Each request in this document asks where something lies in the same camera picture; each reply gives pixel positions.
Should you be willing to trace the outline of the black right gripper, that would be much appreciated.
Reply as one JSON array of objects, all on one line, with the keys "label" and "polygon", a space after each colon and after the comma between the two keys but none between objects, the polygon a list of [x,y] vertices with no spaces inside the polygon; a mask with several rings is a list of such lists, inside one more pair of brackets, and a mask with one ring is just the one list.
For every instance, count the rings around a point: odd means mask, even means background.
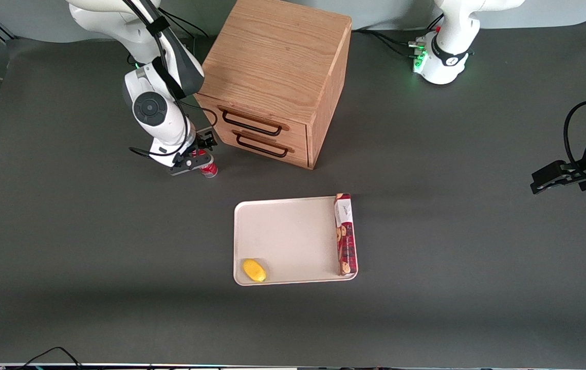
[{"label": "black right gripper", "polygon": [[214,147],[218,145],[216,136],[213,131],[206,131],[204,133],[197,133],[194,143],[191,145],[190,154],[204,155],[212,152]]}]

